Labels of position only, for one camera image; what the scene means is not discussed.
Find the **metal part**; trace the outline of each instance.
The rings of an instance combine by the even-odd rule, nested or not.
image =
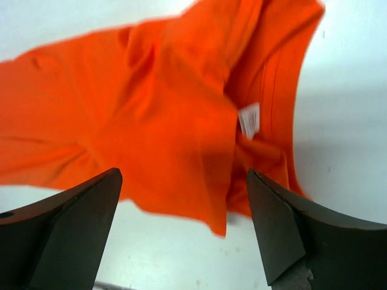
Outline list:
[[[92,289],[118,203],[111,169],[0,216],[0,289]]]
[[[325,208],[254,170],[247,188],[273,289],[387,289],[387,225]]]

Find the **clothing label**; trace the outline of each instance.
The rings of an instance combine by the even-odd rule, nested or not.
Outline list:
[[[254,103],[238,111],[242,134],[252,140],[259,132],[259,103]]]

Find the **orange t-shirt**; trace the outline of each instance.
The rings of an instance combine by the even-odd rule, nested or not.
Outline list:
[[[250,215],[251,167],[301,193],[299,71],[315,0],[202,0],[180,17],[87,34],[0,64],[0,184],[67,189],[118,167],[122,199],[219,235]],[[259,132],[238,110],[259,103]]]

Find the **screw hole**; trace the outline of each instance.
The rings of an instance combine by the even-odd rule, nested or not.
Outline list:
[[[14,213],[0,213],[0,219],[9,218],[10,216],[15,215]]]

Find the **white table surface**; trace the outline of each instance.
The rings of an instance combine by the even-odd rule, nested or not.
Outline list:
[[[0,2],[0,60],[98,28],[176,14],[191,0]],[[316,202],[387,223],[387,2],[326,0],[298,87],[299,180]],[[0,187],[0,212],[54,194]],[[97,279],[138,290],[269,289],[252,222],[220,239],[198,222],[119,203]]]

